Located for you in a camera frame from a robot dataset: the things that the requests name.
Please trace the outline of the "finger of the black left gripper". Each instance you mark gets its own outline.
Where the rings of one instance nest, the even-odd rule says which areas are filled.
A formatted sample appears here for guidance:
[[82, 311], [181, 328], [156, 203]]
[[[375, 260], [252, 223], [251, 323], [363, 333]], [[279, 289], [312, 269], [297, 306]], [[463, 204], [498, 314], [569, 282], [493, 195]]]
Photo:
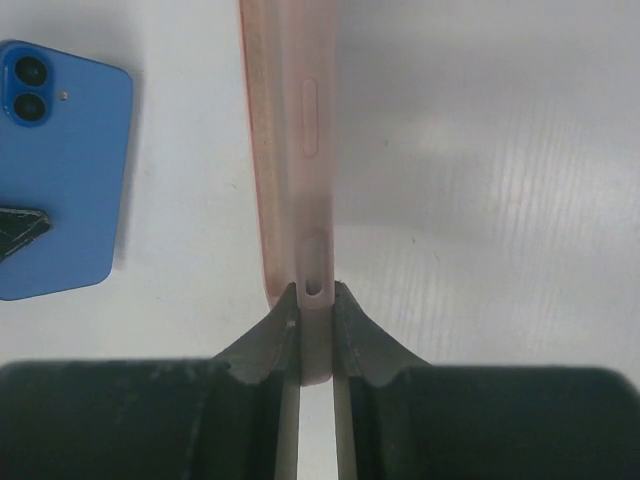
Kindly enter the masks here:
[[0, 212], [1, 261], [5, 261], [51, 229], [52, 222], [47, 213], [42, 210], [2, 207]]

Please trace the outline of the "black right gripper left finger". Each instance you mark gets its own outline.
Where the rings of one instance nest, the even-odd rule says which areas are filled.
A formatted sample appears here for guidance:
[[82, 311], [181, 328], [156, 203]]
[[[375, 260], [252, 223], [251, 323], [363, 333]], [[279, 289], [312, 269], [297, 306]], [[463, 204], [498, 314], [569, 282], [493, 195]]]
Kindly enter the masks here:
[[21, 361], [1, 369], [5, 479], [293, 479], [296, 289], [212, 358]]

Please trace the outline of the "black smartphone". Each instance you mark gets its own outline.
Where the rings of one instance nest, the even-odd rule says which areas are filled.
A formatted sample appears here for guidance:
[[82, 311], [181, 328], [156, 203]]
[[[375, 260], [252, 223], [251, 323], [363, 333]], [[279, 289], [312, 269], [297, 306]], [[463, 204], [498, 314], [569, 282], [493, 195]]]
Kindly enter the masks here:
[[1, 260], [1, 298], [91, 286], [112, 270], [133, 112], [123, 69], [1, 43], [1, 204], [49, 230]]

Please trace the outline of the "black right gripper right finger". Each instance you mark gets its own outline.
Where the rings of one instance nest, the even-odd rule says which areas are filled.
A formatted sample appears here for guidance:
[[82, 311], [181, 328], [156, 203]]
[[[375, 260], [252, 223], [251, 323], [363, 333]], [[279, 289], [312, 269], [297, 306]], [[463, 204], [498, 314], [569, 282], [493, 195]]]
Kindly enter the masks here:
[[566, 366], [434, 366], [335, 286], [342, 479], [635, 479], [639, 393]]

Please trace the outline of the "pink silicone phone case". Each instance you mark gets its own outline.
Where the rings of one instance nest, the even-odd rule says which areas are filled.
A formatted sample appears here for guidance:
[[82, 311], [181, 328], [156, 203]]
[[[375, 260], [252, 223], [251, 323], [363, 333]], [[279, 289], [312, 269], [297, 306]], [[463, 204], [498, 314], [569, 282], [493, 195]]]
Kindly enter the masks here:
[[332, 376], [334, 1], [242, 1], [239, 17], [265, 292], [294, 284], [301, 383]]

